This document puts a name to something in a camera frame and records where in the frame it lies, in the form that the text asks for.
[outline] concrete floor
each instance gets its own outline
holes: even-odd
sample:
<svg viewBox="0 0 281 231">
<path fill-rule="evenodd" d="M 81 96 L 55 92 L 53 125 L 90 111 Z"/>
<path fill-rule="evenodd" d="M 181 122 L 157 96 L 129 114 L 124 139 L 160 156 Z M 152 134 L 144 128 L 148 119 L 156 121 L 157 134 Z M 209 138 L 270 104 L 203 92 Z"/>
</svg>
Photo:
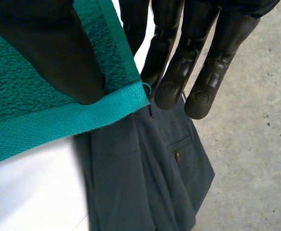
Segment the concrete floor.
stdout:
<svg viewBox="0 0 281 231">
<path fill-rule="evenodd" d="M 216 177 L 193 231 L 281 231 L 281 1 L 241 45 L 209 115 L 194 122 Z"/>
</svg>

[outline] teal towel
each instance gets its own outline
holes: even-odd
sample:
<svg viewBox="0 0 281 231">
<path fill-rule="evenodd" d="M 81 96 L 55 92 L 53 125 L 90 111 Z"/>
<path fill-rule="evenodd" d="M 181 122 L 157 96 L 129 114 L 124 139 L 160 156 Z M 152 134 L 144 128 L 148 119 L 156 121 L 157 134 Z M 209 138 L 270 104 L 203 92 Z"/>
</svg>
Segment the teal towel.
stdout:
<svg viewBox="0 0 281 231">
<path fill-rule="evenodd" d="M 106 96 L 83 106 L 46 83 L 0 38 L 0 161 L 55 139 L 103 127 L 148 105 L 111 0 L 76 0 L 102 72 Z"/>
</svg>

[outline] loose thread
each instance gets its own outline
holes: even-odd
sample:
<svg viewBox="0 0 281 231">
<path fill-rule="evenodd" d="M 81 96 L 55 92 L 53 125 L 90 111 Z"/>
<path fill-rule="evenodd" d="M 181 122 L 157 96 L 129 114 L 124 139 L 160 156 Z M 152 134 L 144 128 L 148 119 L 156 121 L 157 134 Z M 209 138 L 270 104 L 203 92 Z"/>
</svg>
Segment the loose thread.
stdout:
<svg viewBox="0 0 281 231">
<path fill-rule="evenodd" d="M 151 95 L 151 91 L 152 91 L 151 86 L 148 83 L 144 83 L 144 82 L 142 84 L 149 87 L 149 94 Z"/>
</svg>

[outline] pocket button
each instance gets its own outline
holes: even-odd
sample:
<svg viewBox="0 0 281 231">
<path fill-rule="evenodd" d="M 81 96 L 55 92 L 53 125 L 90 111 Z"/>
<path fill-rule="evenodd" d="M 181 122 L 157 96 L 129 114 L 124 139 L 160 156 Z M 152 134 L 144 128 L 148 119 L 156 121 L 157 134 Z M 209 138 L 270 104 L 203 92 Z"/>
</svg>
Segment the pocket button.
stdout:
<svg viewBox="0 0 281 231">
<path fill-rule="evenodd" d="M 179 154 L 179 152 L 175 152 L 175 159 L 176 159 L 177 163 L 180 162 L 180 154 Z"/>
</svg>

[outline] robotic hand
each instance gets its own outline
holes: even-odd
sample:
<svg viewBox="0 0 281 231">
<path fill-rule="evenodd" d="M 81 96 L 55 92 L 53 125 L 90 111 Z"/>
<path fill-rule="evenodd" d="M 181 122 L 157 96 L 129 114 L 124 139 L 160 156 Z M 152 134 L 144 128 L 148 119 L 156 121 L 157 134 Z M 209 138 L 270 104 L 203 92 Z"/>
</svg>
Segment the robotic hand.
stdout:
<svg viewBox="0 0 281 231">
<path fill-rule="evenodd" d="M 82 104 L 103 96 L 100 71 L 74 0 L 0 0 L 0 36 L 53 87 Z M 217 27 L 203 68 L 185 103 L 186 114 L 204 118 L 241 43 L 279 0 L 153 0 L 155 35 L 141 78 L 162 109 L 174 106 L 193 71 L 209 30 Z M 146 32 L 149 0 L 119 0 L 133 55 Z M 184 6 L 181 38 L 163 77 Z"/>
<path fill-rule="evenodd" d="M 105 77 L 74 0 L 0 0 L 0 36 L 60 92 L 81 104 L 103 96 Z"/>
<path fill-rule="evenodd" d="M 185 103 L 186 114 L 204 118 L 239 46 L 251 34 L 260 17 L 270 12 L 279 0 L 152 0 L 155 32 L 141 78 L 152 87 L 158 107 L 173 107 L 183 92 L 208 33 L 217 18 L 211 48 L 203 68 Z M 119 0 L 124 31 L 133 55 L 146 32 L 149 0 Z M 169 63 L 179 20 L 183 12 L 181 38 Z"/>
</svg>

